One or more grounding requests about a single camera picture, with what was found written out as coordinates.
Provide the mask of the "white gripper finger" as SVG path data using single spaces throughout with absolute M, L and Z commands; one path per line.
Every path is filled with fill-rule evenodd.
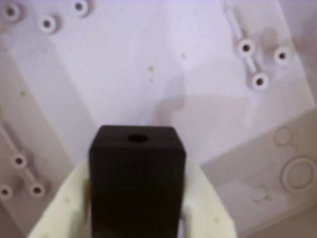
M 29 238 L 90 238 L 89 163 L 79 163 L 29 233 Z
M 196 163 L 188 158 L 181 212 L 185 238 L 236 238 L 235 224 L 213 185 Z

